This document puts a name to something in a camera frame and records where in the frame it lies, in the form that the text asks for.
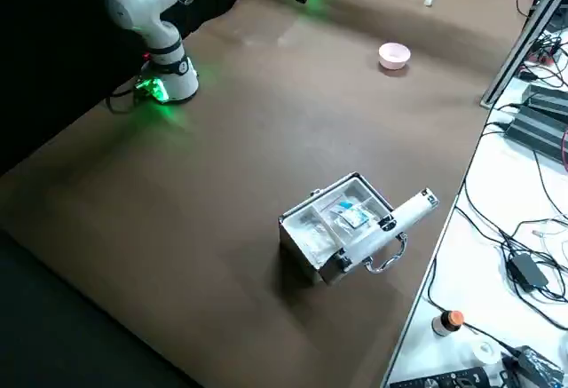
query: green led light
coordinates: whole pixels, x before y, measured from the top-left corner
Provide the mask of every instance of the green led light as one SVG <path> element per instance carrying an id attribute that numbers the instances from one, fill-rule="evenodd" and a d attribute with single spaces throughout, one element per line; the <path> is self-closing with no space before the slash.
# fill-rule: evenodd
<path id="1" fill-rule="evenodd" d="M 144 90 L 160 102 L 166 102 L 170 95 L 166 92 L 162 80 L 157 78 L 146 79 L 136 83 L 137 90 Z"/>

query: small bottle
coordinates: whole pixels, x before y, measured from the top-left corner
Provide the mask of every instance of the small bottle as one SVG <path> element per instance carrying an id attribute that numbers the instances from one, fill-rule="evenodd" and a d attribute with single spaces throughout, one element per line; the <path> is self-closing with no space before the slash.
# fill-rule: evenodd
<path id="1" fill-rule="evenodd" d="M 432 320 L 432 330 L 441 337 L 459 330 L 463 324 L 463 314 L 459 311 L 444 311 Z"/>

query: case handle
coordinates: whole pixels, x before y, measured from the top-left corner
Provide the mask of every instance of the case handle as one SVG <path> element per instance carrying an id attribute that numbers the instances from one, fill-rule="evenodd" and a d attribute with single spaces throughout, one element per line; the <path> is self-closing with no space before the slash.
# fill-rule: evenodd
<path id="1" fill-rule="evenodd" d="M 397 238 L 400 240 L 400 249 L 398 250 L 398 252 L 376 268 L 373 268 L 373 259 L 371 257 L 366 258 L 363 261 L 363 264 L 365 264 L 365 268 L 367 269 L 367 271 L 369 271 L 371 274 L 382 273 L 383 271 L 388 269 L 392 264 L 394 264 L 396 261 L 402 258 L 402 256 L 405 253 L 406 246 L 408 244 L 408 236 L 406 235 L 406 233 L 400 233 L 397 236 Z"/>

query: orange cap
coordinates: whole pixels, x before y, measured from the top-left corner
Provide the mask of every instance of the orange cap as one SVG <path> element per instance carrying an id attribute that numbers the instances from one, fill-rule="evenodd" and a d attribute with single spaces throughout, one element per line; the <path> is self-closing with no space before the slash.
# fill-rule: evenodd
<path id="1" fill-rule="evenodd" d="M 460 311 L 450 311 L 447 319 L 452 323 L 454 326 L 461 326 L 464 322 L 463 314 Z"/>

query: remote control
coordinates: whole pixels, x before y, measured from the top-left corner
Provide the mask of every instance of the remote control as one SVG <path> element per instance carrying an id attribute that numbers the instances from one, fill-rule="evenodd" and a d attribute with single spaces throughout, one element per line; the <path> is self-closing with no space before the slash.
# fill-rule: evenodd
<path id="1" fill-rule="evenodd" d="M 483 368 L 466 368 L 440 375 L 395 382 L 390 388 L 491 388 Z"/>

